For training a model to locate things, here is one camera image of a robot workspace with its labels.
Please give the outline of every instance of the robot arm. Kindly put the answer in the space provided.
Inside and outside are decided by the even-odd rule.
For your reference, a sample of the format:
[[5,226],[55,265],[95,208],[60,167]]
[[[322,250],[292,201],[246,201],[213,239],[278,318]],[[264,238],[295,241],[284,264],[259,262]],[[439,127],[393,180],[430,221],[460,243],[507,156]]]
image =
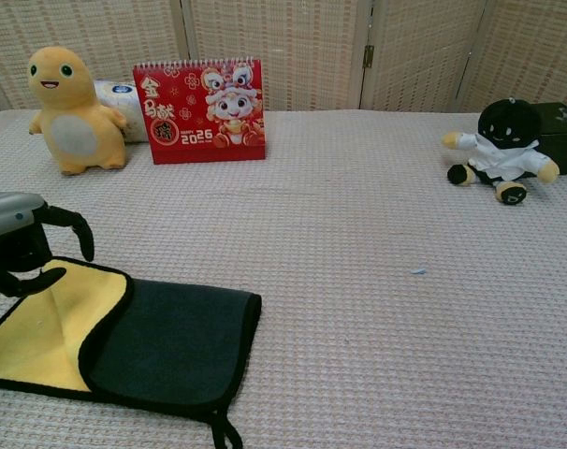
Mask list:
[[49,206],[34,194],[0,193],[0,293],[21,297],[40,292],[65,274],[53,268],[36,278],[21,281],[10,271],[40,268],[52,259],[43,224],[71,226],[80,240],[82,255],[88,261],[95,256],[93,233],[81,215]]

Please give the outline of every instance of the red desk calendar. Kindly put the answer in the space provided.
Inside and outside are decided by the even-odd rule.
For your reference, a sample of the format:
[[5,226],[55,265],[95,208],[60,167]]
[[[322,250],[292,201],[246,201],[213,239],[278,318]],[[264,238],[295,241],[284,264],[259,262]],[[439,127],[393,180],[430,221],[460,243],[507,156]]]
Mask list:
[[265,159],[261,63],[144,63],[134,81],[156,164]]

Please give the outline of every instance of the stuffed animal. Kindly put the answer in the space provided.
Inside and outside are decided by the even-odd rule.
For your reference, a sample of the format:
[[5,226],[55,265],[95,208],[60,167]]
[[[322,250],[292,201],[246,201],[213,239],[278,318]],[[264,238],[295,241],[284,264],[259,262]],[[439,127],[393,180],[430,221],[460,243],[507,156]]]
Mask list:
[[117,109],[102,106],[84,62],[63,47],[46,47],[28,63],[30,90],[42,110],[30,123],[30,134],[44,135],[49,151],[66,175],[87,167],[125,165],[126,125]]
[[450,167],[448,179],[456,185],[475,181],[493,185],[499,201],[520,203],[527,189],[517,180],[537,176],[542,182],[553,182],[560,174],[549,156],[535,150],[541,126],[539,113],[524,100],[508,98],[489,105],[479,117],[477,134],[452,132],[443,136],[442,144],[447,148],[474,149],[468,164]]

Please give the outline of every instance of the woven panel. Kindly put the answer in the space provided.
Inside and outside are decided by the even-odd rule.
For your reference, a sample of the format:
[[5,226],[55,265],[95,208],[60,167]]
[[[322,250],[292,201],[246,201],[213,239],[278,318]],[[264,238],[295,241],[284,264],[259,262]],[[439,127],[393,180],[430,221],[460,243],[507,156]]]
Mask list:
[[376,2],[364,109],[445,111],[462,77],[482,0]]
[[[76,178],[31,115],[0,134],[0,191],[80,211],[98,264],[262,295],[229,415],[245,448],[567,449],[567,176],[514,207],[451,185],[467,155],[440,136],[476,114],[267,112],[265,161],[154,166],[134,145]],[[0,449],[211,447],[186,419],[0,390]]]
[[254,56],[266,109],[349,108],[358,0],[193,0],[199,58]]
[[461,110],[508,96],[567,104],[567,0],[502,0],[469,65]]
[[93,77],[131,80],[149,59],[180,59],[168,0],[0,0],[0,85],[13,108],[38,108],[26,66],[49,45],[75,51]]

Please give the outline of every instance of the white outfit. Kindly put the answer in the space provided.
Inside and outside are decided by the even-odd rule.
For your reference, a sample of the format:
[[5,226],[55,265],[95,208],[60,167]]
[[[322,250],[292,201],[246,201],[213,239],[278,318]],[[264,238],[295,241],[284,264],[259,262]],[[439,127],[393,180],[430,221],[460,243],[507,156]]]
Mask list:
[[502,178],[512,181],[522,176],[526,171],[535,175],[551,159],[537,152],[538,140],[522,148],[501,150],[493,142],[480,134],[462,133],[458,139],[457,148],[461,150],[475,149],[475,155],[469,159],[469,164],[479,171],[485,171],[491,178]]

